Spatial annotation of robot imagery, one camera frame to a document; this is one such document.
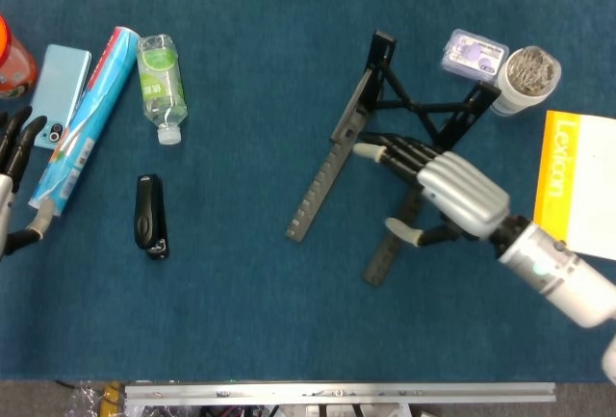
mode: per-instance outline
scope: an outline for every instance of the red container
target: red container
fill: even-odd
[[[0,15],[0,99],[13,99],[37,79],[37,64]]]

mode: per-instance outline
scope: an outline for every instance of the small plastic box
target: small plastic box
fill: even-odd
[[[509,48],[485,37],[455,29],[445,46],[441,67],[463,77],[492,83],[509,56]]]

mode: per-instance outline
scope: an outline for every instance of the water bottle cap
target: water bottle cap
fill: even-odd
[[[182,141],[179,126],[161,126],[158,129],[158,142],[163,145],[178,144]]]

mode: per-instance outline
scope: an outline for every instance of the plastic water bottle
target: plastic water bottle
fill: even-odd
[[[160,144],[182,140],[179,124],[188,114],[177,61],[175,45],[168,35],[139,40],[137,63],[143,113],[158,127]]]

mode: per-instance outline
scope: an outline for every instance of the light blue phone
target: light blue phone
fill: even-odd
[[[50,44],[32,96],[30,119],[46,116],[47,124],[35,138],[35,145],[55,149],[73,117],[84,88],[91,53],[83,49]]]

